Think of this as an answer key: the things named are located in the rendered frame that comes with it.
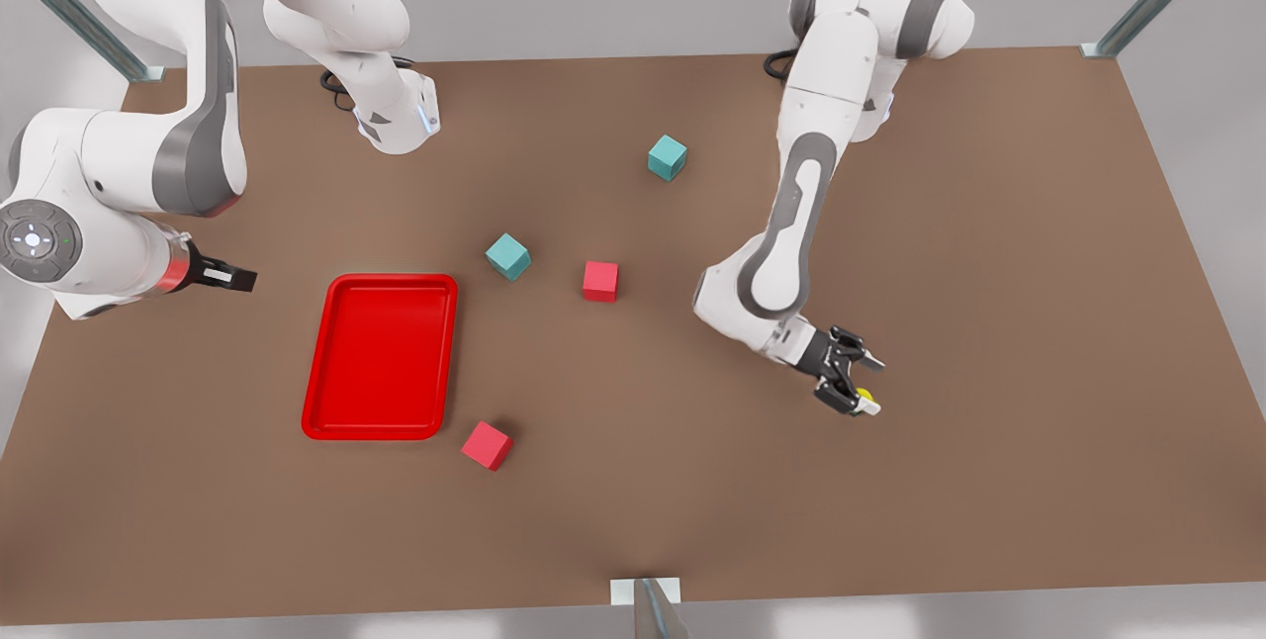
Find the red plastic tray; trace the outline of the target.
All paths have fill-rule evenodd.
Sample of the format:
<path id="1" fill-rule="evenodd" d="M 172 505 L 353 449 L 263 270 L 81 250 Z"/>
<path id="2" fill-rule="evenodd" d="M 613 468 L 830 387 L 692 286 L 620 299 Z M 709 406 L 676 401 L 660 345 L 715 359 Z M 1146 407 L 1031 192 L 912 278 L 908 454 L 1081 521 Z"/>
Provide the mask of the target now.
<path id="1" fill-rule="evenodd" d="M 315 440 L 420 442 L 446 414 L 460 288 L 449 275 L 330 280 L 300 426 Z"/>

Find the red cube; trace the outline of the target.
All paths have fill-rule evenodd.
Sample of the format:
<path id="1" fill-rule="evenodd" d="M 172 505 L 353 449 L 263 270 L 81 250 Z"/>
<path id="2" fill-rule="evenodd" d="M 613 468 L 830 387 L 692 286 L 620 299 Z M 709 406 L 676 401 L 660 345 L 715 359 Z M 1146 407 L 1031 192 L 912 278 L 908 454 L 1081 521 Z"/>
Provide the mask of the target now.
<path id="1" fill-rule="evenodd" d="M 514 439 L 510 435 L 498 430 L 492 423 L 480 419 L 461 445 L 461 453 L 470 461 L 479 463 L 480 467 L 496 472 L 511 450 L 511 445 L 514 445 Z"/>
<path id="2" fill-rule="evenodd" d="M 584 270 L 584 300 L 614 304 L 618 300 L 619 266 L 589 259 Z"/>

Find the teal cube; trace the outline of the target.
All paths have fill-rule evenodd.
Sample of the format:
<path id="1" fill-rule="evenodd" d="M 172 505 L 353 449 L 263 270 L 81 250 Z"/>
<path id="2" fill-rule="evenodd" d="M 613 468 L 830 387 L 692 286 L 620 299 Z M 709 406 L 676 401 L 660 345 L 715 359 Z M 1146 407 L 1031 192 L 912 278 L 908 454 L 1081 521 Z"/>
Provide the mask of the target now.
<path id="1" fill-rule="evenodd" d="M 671 135 L 661 135 L 648 151 L 648 170 L 665 182 L 674 182 L 684 167 L 687 147 Z"/>
<path id="2" fill-rule="evenodd" d="M 532 264 L 532 256 L 528 247 L 523 245 L 518 239 L 511 237 L 510 233 L 503 233 L 485 251 L 489 264 L 501 275 L 503 278 L 514 280 L 519 278 L 525 270 Z"/>

